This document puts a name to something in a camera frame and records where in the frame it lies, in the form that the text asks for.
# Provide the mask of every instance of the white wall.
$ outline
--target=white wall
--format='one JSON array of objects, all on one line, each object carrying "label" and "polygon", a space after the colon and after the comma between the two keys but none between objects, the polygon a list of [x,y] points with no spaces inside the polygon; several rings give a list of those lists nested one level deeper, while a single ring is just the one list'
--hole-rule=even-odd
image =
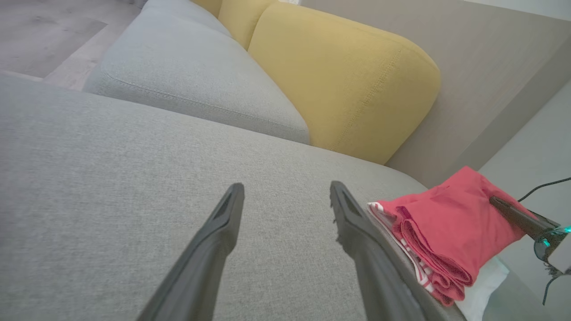
[{"label": "white wall", "polygon": [[465,0],[571,21],[571,0]]},{"label": "white wall", "polygon": [[[571,81],[480,170],[492,183],[516,199],[534,187],[571,177]],[[541,188],[522,204],[530,210],[571,225],[571,181]],[[533,291],[543,298],[550,276],[525,236],[500,257]],[[571,320],[571,276],[555,280],[546,307],[555,320]]]}]

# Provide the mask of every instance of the yellow sofa back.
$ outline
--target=yellow sofa back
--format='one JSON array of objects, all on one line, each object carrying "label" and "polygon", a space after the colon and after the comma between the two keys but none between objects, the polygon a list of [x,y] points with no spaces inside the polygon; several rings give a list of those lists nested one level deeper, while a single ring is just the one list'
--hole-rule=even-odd
[{"label": "yellow sofa back", "polygon": [[258,19],[277,0],[223,0],[218,20],[248,50]]},{"label": "yellow sofa back", "polygon": [[263,12],[248,52],[302,115],[311,145],[379,164],[440,89],[438,67],[411,41],[288,3]]},{"label": "yellow sofa back", "polygon": [[218,12],[222,5],[222,0],[192,0],[195,4],[205,8],[215,17],[218,17]]}]

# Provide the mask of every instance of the sofa cushion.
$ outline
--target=sofa cushion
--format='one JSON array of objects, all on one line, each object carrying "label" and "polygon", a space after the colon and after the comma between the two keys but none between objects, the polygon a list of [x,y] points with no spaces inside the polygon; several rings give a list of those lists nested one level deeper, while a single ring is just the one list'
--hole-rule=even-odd
[{"label": "sofa cushion", "polygon": [[230,32],[228,32],[215,16],[190,0],[148,0],[143,7],[143,11],[150,8],[164,11],[181,19],[202,23],[207,27],[231,37]]},{"label": "sofa cushion", "polygon": [[[1,320],[134,320],[234,182],[246,199],[214,319],[364,320],[329,184],[362,204],[425,190],[332,151],[1,75],[0,106]],[[484,320],[549,320],[517,277],[490,302]]]},{"label": "sofa cushion", "polygon": [[309,141],[298,111],[237,42],[152,7],[111,46],[84,91]]},{"label": "sofa cushion", "polygon": [[384,164],[426,116],[440,71],[411,41],[275,2],[248,52],[301,113],[311,145]]}]

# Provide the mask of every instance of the gray sofa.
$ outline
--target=gray sofa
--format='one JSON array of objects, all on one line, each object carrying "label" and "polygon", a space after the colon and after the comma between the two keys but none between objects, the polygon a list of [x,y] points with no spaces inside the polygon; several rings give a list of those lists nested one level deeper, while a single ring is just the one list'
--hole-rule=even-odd
[{"label": "gray sofa", "polygon": [[[361,203],[425,190],[332,151],[5,76],[0,139],[1,320],[134,320],[234,182],[246,199],[214,319],[364,320],[329,184]],[[484,315],[549,319],[513,273]]]},{"label": "gray sofa", "polygon": [[83,91],[309,143],[305,121],[281,89],[188,0],[149,0]]}]

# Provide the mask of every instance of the pink cloth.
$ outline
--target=pink cloth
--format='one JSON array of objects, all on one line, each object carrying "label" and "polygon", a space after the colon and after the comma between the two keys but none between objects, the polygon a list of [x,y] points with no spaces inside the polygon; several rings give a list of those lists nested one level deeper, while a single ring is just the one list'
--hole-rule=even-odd
[{"label": "pink cloth", "polygon": [[514,198],[469,167],[421,194],[380,200],[393,235],[433,270],[432,295],[445,306],[464,300],[480,268],[525,233],[489,203],[497,196],[535,218]]}]

